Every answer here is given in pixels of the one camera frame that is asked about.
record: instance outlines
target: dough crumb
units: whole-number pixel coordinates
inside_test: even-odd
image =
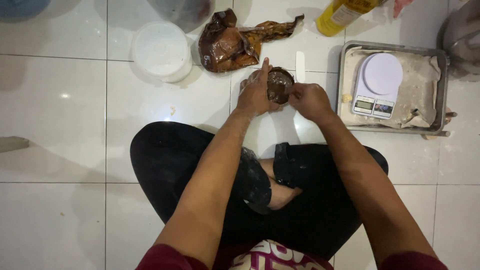
[[[342,102],[343,103],[347,103],[349,101],[353,100],[353,97],[352,95],[349,95],[349,94],[344,94],[342,95]]]

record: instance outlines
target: maroon shirt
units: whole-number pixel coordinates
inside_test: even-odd
[[[151,247],[136,270],[208,270],[201,261],[168,245]],[[303,254],[271,240],[218,251],[213,270],[333,270],[328,261]],[[379,270],[448,270],[438,259],[419,252],[388,257]]]

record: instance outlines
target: black pants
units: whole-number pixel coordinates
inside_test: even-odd
[[[145,126],[133,139],[130,148],[133,170],[164,223],[172,216],[213,137],[189,125],[156,122]],[[374,149],[367,147],[367,150],[388,173],[385,158]],[[268,204],[270,183],[254,154],[243,149],[220,246],[255,244],[271,239],[329,260],[359,228],[361,221],[328,147],[278,144],[274,173],[279,184],[300,187],[303,192],[282,209],[262,215],[244,200]]]

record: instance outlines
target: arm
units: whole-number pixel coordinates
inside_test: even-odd
[[[212,268],[247,128],[256,115],[278,109],[266,95],[270,69],[265,59],[262,69],[241,83],[237,108],[204,151],[154,245],[167,244]]]
[[[338,173],[372,246],[377,265],[390,255],[417,251],[436,257],[394,186],[373,157],[345,127],[317,84],[295,84],[289,103],[322,131]]]

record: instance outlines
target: digital kitchen scale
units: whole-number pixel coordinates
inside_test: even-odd
[[[359,68],[352,113],[390,119],[402,79],[402,65],[395,56],[375,53],[367,57]]]

